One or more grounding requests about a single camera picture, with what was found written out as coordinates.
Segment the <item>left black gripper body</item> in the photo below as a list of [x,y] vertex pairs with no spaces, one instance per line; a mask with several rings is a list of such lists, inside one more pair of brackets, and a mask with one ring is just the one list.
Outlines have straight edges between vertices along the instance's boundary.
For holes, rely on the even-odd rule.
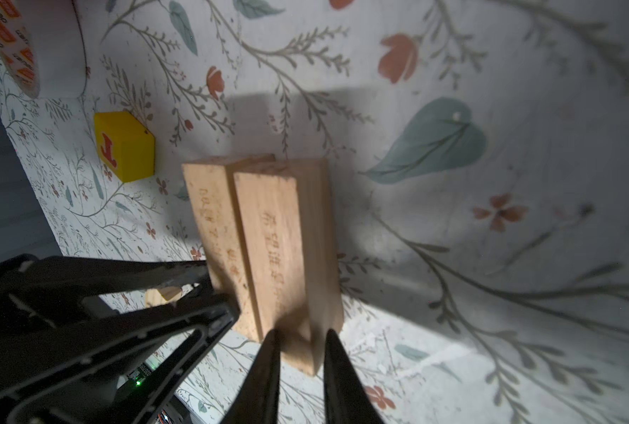
[[[117,397],[119,376],[187,330],[140,388]],[[197,300],[180,300],[0,338],[0,423],[149,423],[184,379],[197,331]]]

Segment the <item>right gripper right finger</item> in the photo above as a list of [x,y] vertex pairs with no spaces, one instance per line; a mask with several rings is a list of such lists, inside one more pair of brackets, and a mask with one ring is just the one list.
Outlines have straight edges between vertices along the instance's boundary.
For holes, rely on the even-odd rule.
[[332,329],[325,340],[323,387],[326,423],[383,424],[337,332]]

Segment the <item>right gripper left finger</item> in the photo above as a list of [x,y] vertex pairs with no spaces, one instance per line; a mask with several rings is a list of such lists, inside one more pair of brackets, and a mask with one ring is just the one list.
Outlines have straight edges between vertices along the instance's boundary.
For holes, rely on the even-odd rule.
[[265,336],[237,397],[222,419],[226,423],[278,422],[281,337],[277,329]]

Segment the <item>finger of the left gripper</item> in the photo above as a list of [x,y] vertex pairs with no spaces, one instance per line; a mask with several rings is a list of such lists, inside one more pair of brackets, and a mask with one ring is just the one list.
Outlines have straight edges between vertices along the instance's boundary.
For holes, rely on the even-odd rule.
[[[198,349],[180,385],[239,316],[234,300],[212,288],[204,261],[138,263],[21,254],[0,263],[0,338],[40,331],[46,324],[69,325],[152,308],[145,305],[146,291],[169,286],[183,290],[180,300],[198,302]],[[119,376],[117,397],[140,388],[191,335],[187,330],[170,337],[137,367]]]

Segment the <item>wood block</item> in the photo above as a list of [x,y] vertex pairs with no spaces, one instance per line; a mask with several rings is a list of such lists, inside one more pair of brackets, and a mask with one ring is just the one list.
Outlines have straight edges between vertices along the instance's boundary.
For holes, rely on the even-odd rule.
[[180,287],[164,287],[160,289],[149,289],[145,293],[146,307],[159,307],[170,302],[178,301],[183,296]]
[[326,159],[251,165],[234,176],[263,332],[307,376],[323,363],[328,330],[344,323]]
[[233,330],[261,342],[256,300],[234,175],[273,155],[208,157],[182,165],[185,185],[215,291],[231,295],[240,314]]

